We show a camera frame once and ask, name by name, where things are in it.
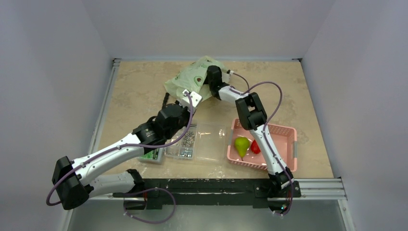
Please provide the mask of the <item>yellow fake fruit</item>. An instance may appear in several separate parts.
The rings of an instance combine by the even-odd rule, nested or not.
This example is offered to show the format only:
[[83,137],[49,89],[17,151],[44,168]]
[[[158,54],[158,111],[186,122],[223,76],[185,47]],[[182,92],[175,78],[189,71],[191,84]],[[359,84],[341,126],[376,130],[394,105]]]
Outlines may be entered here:
[[246,156],[246,152],[250,147],[251,143],[246,137],[237,137],[234,141],[234,147],[238,152],[238,155],[243,160]]

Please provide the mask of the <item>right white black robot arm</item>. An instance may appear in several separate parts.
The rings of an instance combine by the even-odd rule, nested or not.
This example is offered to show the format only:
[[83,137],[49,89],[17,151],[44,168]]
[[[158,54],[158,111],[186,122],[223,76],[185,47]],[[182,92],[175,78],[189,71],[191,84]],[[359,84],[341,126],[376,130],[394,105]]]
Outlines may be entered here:
[[270,189],[281,196],[294,191],[294,178],[281,158],[269,132],[267,113],[257,93],[240,92],[222,80],[220,67],[211,65],[206,71],[206,82],[213,97],[235,104],[241,126],[256,140],[268,169]]

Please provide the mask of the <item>light green plastic bag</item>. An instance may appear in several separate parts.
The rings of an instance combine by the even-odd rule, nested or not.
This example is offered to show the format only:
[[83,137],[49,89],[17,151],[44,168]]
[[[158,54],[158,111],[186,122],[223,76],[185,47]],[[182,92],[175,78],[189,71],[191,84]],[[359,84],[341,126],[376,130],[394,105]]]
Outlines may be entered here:
[[212,97],[209,86],[204,84],[207,68],[216,65],[226,72],[227,68],[209,56],[203,56],[199,60],[183,68],[174,78],[164,83],[165,90],[174,98],[181,98],[182,92],[187,89],[202,96],[205,101]]

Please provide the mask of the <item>orange fake fruit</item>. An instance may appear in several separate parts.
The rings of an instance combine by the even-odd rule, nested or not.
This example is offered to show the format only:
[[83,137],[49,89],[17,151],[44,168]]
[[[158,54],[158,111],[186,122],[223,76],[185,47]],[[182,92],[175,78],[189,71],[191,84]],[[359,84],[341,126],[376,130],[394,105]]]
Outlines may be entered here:
[[253,154],[260,154],[261,150],[256,142],[256,140],[253,140],[251,145],[250,145],[250,150]]

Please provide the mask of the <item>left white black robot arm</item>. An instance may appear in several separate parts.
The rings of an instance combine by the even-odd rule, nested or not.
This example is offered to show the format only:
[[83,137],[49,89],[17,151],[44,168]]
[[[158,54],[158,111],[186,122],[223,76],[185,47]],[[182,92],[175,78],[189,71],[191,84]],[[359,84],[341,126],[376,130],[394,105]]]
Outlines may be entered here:
[[70,210],[103,194],[121,197],[145,194],[144,180],[137,170],[128,169],[116,175],[105,175],[105,172],[127,160],[170,146],[168,140],[179,130],[188,131],[193,114],[191,103],[168,104],[116,143],[74,160],[67,156],[60,158],[55,164],[53,187],[46,197],[46,205],[62,205]]

